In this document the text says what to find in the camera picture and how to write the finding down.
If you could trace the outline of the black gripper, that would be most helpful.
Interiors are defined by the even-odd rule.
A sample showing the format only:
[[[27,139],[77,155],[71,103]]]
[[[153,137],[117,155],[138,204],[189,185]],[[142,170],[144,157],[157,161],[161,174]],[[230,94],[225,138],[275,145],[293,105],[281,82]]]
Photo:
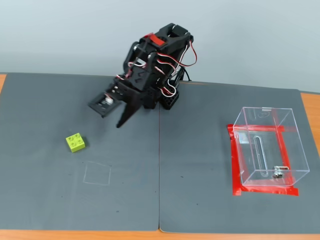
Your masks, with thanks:
[[[149,87],[150,79],[148,76],[134,76],[133,79],[128,79],[116,75],[113,78],[113,82],[107,88],[107,100],[111,101],[113,99],[126,103],[116,124],[117,128],[120,128],[129,120],[143,105],[143,102],[149,99],[147,93]]]

